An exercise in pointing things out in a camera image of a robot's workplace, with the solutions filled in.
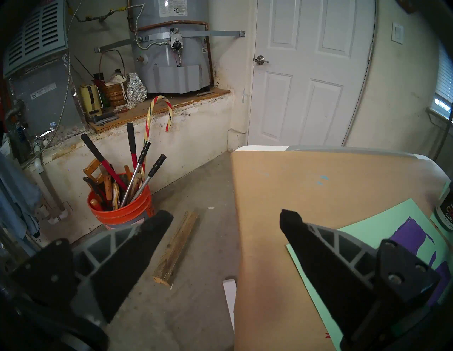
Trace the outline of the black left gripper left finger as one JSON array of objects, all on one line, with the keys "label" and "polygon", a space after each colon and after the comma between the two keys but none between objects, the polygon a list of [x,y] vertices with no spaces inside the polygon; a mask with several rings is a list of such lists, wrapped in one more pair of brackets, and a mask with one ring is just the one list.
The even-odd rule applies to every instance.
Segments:
[{"label": "black left gripper left finger", "polygon": [[76,247],[56,239],[10,277],[36,303],[110,323],[172,221],[160,210],[139,225],[100,232]]}]

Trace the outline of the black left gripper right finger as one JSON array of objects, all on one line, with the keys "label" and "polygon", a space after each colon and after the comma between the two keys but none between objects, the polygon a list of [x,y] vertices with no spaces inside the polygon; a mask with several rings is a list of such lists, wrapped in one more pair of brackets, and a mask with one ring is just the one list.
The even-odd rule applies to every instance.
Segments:
[{"label": "black left gripper right finger", "polygon": [[280,228],[342,334],[340,350],[409,350],[433,323],[438,272],[402,243],[378,248],[283,209]]}]

